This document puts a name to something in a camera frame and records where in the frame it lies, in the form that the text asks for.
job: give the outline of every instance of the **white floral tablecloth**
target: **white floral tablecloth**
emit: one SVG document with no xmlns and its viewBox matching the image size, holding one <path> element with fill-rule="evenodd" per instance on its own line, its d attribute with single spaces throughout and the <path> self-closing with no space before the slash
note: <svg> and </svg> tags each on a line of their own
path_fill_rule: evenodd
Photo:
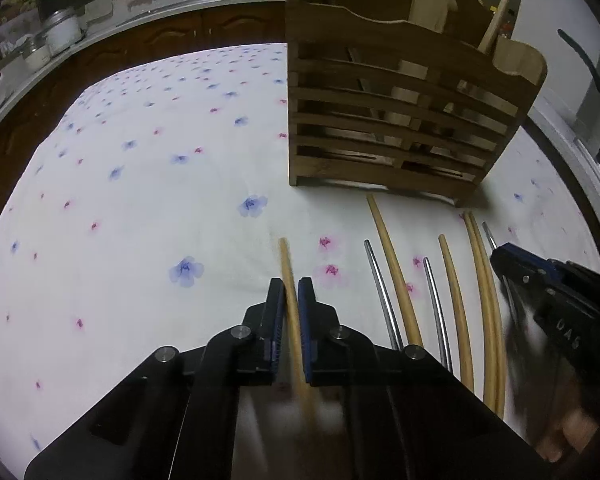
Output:
<svg viewBox="0 0 600 480">
<path fill-rule="evenodd" d="M 389 272 L 364 193 L 288 185 L 285 60 L 284 44 L 261 44 L 126 70 L 86 89 L 36 150 L 0 216 L 0 457 L 16 476 L 155 348 L 202 346 L 240 322 L 280 275 L 278 237 L 296 278 L 312 276 L 342 323 L 389 345 L 365 238 L 387 283 Z M 460 211 L 377 200 L 437 357 L 422 269 L 431 260 L 458 374 L 437 240 L 446 235 L 481 396 L 480 303 Z M 523 130 L 474 202 L 500 243 L 600 270 L 573 199 Z M 540 348 L 533 324 L 529 337 Z M 509 382 L 506 420 L 525 434 Z"/>
</svg>

